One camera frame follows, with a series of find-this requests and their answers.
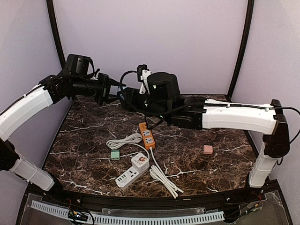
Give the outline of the left black frame post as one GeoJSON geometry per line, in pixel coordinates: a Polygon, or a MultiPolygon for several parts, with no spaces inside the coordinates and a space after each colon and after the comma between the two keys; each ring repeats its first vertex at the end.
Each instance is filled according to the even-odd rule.
{"type": "Polygon", "coordinates": [[[58,24],[57,24],[57,20],[56,20],[54,1],[46,0],[46,5],[47,5],[47,11],[48,11],[48,16],[49,16],[49,21],[50,21],[50,26],[51,26],[51,30],[52,30],[52,36],[54,39],[56,52],[58,55],[60,66],[61,66],[61,68],[64,68],[64,66],[66,64],[66,59],[65,59],[64,52],[63,52],[63,47],[62,47],[62,43],[61,43],[61,39],[60,39],[58,24]]]}

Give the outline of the white power strip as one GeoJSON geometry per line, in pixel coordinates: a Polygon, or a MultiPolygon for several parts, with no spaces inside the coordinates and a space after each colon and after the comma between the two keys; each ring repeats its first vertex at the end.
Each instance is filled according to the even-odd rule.
{"type": "Polygon", "coordinates": [[[115,179],[116,185],[122,190],[128,188],[134,183],[143,173],[138,172],[133,166],[127,169],[122,175],[115,179]]]}

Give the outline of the small green circuit board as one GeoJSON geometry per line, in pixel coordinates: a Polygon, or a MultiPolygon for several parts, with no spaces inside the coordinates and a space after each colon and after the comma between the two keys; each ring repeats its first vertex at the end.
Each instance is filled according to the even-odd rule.
{"type": "Polygon", "coordinates": [[[87,221],[88,216],[82,212],[69,210],[67,217],[72,220],[87,221]]]}

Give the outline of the right black frame post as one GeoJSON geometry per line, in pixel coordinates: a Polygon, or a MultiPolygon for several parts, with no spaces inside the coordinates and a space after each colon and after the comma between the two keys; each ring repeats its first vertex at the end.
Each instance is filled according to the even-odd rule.
{"type": "Polygon", "coordinates": [[[228,92],[226,95],[229,101],[231,101],[231,99],[233,97],[233,93],[234,93],[234,90],[235,90],[235,87],[236,87],[236,84],[237,84],[237,81],[239,78],[241,66],[243,63],[244,54],[246,51],[248,37],[249,37],[249,33],[250,33],[250,27],[251,27],[252,16],[253,16],[253,11],[254,11],[254,4],[255,4],[254,0],[247,1],[247,10],[246,10],[245,22],[244,22],[244,27],[243,27],[243,33],[241,36],[240,48],[239,48],[238,56],[236,59],[231,82],[229,85],[229,89],[228,89],[228,92]]]}

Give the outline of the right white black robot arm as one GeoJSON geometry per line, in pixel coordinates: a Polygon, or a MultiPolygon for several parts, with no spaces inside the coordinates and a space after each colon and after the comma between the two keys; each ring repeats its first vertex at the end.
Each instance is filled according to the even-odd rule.
{"type": "Polygon", "coordinates": [[[290,150],[293,139],[284,115],[285,107],[216,101],[180,94],[176,75],[167,72],[137,72],[140,88],[119,84],[119,99],[126,110],[156,117],[169,126],[202,130],[228,128],[261,133],[262,147],[248,177],[251,188],[261,188],[276,162],[290,150]]]}

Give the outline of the white cube socket adapter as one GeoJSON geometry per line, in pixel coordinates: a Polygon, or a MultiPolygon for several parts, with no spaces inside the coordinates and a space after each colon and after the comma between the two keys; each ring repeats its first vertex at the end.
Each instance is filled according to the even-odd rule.
{"type": "Polygon", "coordinates": [[[141,152],[131,158],[131,163],[140,174],[144,173],[150,166],[149,159],[141,152]]]}

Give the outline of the orange power strip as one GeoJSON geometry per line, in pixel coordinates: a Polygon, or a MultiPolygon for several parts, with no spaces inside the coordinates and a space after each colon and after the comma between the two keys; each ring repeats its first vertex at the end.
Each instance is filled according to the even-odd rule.
{"type": "Polygon", "coordinates": [[[145,145],[146,150],[155,149],[156,143],[152,132],[147,129],[146,123],[139,123],[139,129],[142,135],[143,143],[145,145]]]}

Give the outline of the green plug adapter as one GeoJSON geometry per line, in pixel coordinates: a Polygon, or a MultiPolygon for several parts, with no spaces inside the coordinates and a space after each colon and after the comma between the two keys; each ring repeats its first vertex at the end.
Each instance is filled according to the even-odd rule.
{"type": "Polygon", "coordinates": [[[119,150],[111,150],[111,160],[120,160],[120,151],[119,150]]]}

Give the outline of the black frame post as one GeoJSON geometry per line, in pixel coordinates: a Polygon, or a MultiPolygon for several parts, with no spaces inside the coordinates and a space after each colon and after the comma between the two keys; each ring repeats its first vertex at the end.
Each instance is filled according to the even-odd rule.
{"type": "Polygon", "coordinates": [[[63,47],[62,47],[62,43],[61,43],[61,39],[60,39],[58,24],[57,24],[57,20],[56,20],[54,1],[46,0],[46,5],[47,5],[47,11],[48,11],[48,16],[49,16],[49,21],[50,21],[50,26],[51,26],[51,30],[52,30],[52,36],[54,39],[56,52],[58,55],[60,66],[61,66],[61,68],[64,68],[64,66],[66,64],[66,59],[65,59],[64,52],[63,52],[63,47]]]}
{"type": "Polygon", "coordinates": [[[231,99],[233,97],[233,93],[234,93],[234,90],[235,90],[235,87],[236,87],[236,84],[237,84],[237,81],[239,78],[241,66],[243,63],[244,54],[246,51],[248,37],[249,37],[249,33],[250,33],[250,27],[251,27],[252,16],[253,16],[253,11],[254,11],[254,4],[255,4],[254,0],[247,1],[247,10],[246,10],[245,22],[244,22],[244,27],[243,27],[243,33],[241,36],[240,48],[239,48],[238,56],[236,59],[231,82],[229,85],[229,89],[228,89],[228,92],[226,95],[229,101],[231,101],[231,99]]]}

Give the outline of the black front table rail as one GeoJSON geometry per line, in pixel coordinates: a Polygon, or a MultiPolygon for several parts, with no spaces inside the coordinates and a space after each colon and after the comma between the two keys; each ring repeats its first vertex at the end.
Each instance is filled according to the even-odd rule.
{"type": "Polygon", "coordinates": [[[73,191],[62,190],[58,194],[48,195],[40,189],[32,192],[41,195],[43,200],[54,202],[51,198],[65,202],[71,199],[72,204],[91,211],[107,209],[123,210],[176,210],[188,208],[205,208],[207,210],[235,209],[244,203],[252,203],[265,199],[266,193],[263,189],[245,189],[218,192],[204,195],[172,197],[116,197],[104,195],[84,194],[73,191]]]}

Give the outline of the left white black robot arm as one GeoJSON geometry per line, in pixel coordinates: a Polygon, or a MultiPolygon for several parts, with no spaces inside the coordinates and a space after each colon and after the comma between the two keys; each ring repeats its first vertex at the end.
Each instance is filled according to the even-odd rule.
{"type": "Polygon", "coordinates": [[[119,82],[94,69],[90,57],[70,54],[63,69],[57,75],[50,75],[25,93],[0,113],[0,169],[10,171],[28,183],[48,192],[60,186],[48,172],[29,162],[17,153],[9,141],[11,135],[40,111],[58,103],[64,98],[90,96],[98,105],[117,99],[110,94],[112,86],[119,82]]]}

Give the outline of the pink plug adapter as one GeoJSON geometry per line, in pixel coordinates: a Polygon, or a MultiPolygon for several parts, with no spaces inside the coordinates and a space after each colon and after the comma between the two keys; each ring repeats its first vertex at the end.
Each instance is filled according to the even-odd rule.
{"type": "Polygon", "coordinates": [[[206,155],[212,155],[213,154],[213,146],[204,145],[203,153],[206,154],[206,155]]]}

